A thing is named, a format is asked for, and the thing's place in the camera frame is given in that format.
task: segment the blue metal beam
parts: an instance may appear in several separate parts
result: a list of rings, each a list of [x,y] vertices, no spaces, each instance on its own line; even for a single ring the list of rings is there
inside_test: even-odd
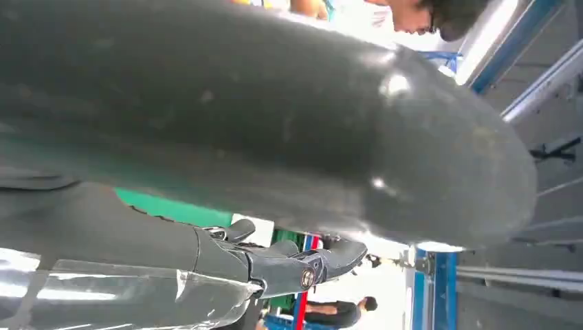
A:
[[[563,0],[534,0],[506,41],[474,81],[472,89],[478,94],[483,93],[496,80],[498,74],[516,60],[530,40],[563,3]]]

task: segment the round logo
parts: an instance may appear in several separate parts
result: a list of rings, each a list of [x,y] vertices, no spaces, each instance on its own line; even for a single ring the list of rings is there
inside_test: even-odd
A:
[[[304,289],[309,289],[312,285],[314,285],[315,279],[316,279],[316,276],[315,276],[313,270],[304,269],[304,272],[302,274],[302,287]]]

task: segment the man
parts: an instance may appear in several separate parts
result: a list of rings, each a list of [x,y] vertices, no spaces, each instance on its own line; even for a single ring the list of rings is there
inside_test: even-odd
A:
[[[358,305],[352,302],[308,302],[305,320],[309,323],[329,325],[337,329],[352,327],[362,315],[377,309],[374,297],[365,297]]]
[[[363,12],[357,7],[373,5],[367,18],[380,26],[392,13],[396,32],[434,33],[444,41],[464,36],[476,23],[490,0],[291,0],[291,11],[306,16],[329,19],[336,12]]]

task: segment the shiny rubber surface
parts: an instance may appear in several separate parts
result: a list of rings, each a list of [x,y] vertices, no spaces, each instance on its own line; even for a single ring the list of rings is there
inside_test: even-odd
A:
[[[50,259],[0,248],[0,327],[212,329],[238,320],[256,291],[179,269]]]
[[[292,230],[481,247],[530,156],[413,51],[222,0],[0,1],[5,160]]]

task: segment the red pole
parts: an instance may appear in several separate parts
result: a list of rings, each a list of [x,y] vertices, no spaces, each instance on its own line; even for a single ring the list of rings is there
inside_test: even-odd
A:
[[[317,249],[318,248],[318,242],[319,242],[319,238],[318,237],[312,237],[312,241],[311,241],[311,249]],[[299,303],[300,303],[300,309],[298,311],[298,315],[296,316],[296,328],[295,330],[303,330],[304,329],[304,317],[306,315],[306,304],[308,303],[308,293],[303,292],[299,295],[298,297]]]

